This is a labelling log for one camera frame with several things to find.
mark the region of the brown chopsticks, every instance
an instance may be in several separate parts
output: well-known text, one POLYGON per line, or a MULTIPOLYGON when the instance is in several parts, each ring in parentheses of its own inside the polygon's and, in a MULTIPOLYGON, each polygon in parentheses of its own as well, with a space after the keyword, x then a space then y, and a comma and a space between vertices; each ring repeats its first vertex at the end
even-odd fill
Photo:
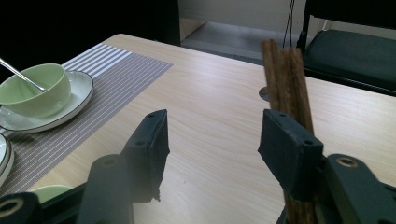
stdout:
MULTIPOLYGON (((302 53, 299 49, 281 49, 274 40, 262 42, 262 57, 267 90, 272 109, 288 114, 314 133, 308 92, 305 84, 302 53)), ((297 202, 284 193, 289 224, 318 223, 314 202, 297 202)))

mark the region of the table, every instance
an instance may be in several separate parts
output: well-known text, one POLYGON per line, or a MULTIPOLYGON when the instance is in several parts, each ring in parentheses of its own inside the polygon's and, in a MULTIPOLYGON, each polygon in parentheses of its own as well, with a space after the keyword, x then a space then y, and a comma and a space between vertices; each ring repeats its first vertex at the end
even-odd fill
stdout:
MULTIPOLYGON (((104 43, 173 66, 31 189, 84 183, 96 159, 120 153, 148 113, 167 109, 171 153, 162 200, 134 204, 135 223, 275 223, 282 189, 257 152, 269 108, 258 94, 263 67, 129 35, 104 43)), ((396 186, 396 98, 306 82, 324 154, 356 157, 396 186)))

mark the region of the light green bowl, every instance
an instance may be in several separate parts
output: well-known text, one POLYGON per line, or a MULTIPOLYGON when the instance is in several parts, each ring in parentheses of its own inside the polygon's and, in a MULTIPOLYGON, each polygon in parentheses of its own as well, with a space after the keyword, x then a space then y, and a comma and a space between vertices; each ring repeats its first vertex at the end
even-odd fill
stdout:
POLYGON ((46 89, 41 92, 14 75, 0 85, 0 105, 30 118, 42 118, 60 111, 70 99, 70 82, 57 63, 43 63, 21 71, 46 89))

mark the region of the placemat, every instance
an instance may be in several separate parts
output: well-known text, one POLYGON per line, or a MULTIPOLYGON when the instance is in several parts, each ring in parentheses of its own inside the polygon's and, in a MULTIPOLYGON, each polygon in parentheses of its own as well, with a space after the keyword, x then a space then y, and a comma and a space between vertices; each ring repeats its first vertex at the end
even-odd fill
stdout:
POLYGON ((66 123, 41 133, 3 131, 15 152, 0 195, 26 191, 172 64, 98 44, 63 66, 93 77, 93 96, 66 123))

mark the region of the metal spoon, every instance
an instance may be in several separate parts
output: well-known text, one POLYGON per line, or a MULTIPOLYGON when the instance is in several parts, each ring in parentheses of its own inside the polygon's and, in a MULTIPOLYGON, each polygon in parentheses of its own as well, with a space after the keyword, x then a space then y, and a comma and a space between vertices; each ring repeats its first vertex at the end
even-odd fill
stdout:
POLYGON ((21 79, 31 83, 32 85, 34 85, 35 87, 37 87, 39 90, 41 90, 42 92, 46 91, 46 89, 40 87, 39 85, 35 84, 32 80, 30 80, 29 78, 27 78, 26 76, 24 76, 22 73, 20 73, 17 69, 15 69, 14 67, 12 67, 11 65, 9 65, 8 63, 6 63, 6 61, 4 61, 3 59, 0 58, 0 64, 2 64, 5 68, 7 68, 9 71, 13 72, 15 75, 17 75, 18 77, 20 77, 21 79))

